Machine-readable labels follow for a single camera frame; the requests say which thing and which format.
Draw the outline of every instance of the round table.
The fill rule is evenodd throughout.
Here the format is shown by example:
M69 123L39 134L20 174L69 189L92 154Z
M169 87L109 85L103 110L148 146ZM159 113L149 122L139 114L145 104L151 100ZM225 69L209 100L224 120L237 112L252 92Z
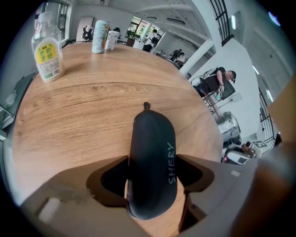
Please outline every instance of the round table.
M173 124L177 154L220 161L214 118L170 62L124 45L103 54L91 47L66 46L65 75L49 84L37 75L22 100L12 148L19 202L63 170L129 155L133 120L145 101ZM176 234L184 201L178 182L167 212L137 222L153 236Z

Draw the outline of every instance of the black cap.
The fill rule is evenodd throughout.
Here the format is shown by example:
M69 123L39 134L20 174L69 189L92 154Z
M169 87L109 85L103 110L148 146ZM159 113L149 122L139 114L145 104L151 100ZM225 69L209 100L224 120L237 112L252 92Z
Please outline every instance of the black cap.
M231 71L231 72L232 72L233 78L235 79L236 78L236 73L234 71Z

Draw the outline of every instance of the plastic bottle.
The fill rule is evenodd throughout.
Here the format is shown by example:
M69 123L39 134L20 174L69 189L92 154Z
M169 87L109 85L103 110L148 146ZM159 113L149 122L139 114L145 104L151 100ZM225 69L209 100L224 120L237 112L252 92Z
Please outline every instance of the plastic bottle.
M52 12L39 15L39 29L32 38L32 49L38 71L44 82L51 82L65 73L61 31L51 23Z

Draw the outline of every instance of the backpack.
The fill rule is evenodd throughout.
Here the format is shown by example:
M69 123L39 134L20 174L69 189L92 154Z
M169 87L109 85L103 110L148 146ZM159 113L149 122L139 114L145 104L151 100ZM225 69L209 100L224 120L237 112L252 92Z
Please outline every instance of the backpack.
M158 38L153 37L153 38L151 39L151 43L152 43L152 44L157 44L157 43L158 43Z

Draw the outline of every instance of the black railing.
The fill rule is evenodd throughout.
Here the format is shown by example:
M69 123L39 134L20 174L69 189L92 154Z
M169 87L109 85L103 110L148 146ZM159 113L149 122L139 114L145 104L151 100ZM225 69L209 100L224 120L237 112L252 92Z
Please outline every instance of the black railing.
M229 20L224 0L210 0L219 25L222 46L234 36L230 34Z
M260 122L263 132L264 142L270 147L273 148L275 143L274 131L271 117L267 111L267 103L262 95L262 92L259 89L260 96Z

